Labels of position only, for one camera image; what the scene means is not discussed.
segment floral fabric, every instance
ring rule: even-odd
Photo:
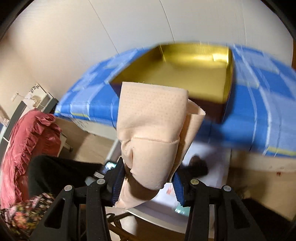
[[[53,201],[51,194],[43,193],[26,202],[0,210],[0,217],[17,238],[28,240]]]

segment black fabric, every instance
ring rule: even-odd
[[[255,219],[267,241],[279,241],[291,225],[289,220],[252,198],[243,199],[242,202]]]
[[[29,195],[51,193],[56,197],[66,185],[85,186],[85,179],[100,169],[102,164],[78,162],[69,159],[40,155],[28,166]]]
[[[18,240],[10,232],[10,230],[6,226],[6,223],[2,220],[1,216],[0,216],[0,237],[1,237],[1,240],[5,240],[5,241],[17,241]]]

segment wooden floor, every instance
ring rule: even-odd
[[[57,124],[67,136],[67,143],[73,146],[73,152],[62,150],[61,156],[78,161],[103,163],[113,141],[88,134],[74,123],[57,119]],[[252,197],[288,219],[296,214],[296,173],[258,172],[231,168],[227,184],[235,190],[244,190],[244,195]],[[107,213],[122,213],[116,208],[107,208]],[[126,217],[123,228],[142,240],[183,240],[184,235],[169,231],[136,217]],[[120,240],[112,233],[112,240]]]

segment pink pillow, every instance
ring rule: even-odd
[[[1,165],[1,208],[29,198],[26,169],[32,157],[58,155],[61,129],[54,121],[53,114],[30,110],[15,124]]]

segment metal screw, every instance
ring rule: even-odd
[[[224,186],[223,189],[224,189],[226,192],[230,192],[230,191],[231,191],[231,187],[230,187],[230,186]]]
[[[104,184],[105,179],[101,178],[101,179],[98,179],[96,182],[97,182],[97,184]]]
[[[197,185],[197,184],[199,184],[199,180],[193,178],[193,179],[190,180],[190,183],[191,183],[192,185]]]
[[[66,192],[71,191],[72,190],[72,186],[71,185],[67,185],[67,186],[64,187],[64,190]]]

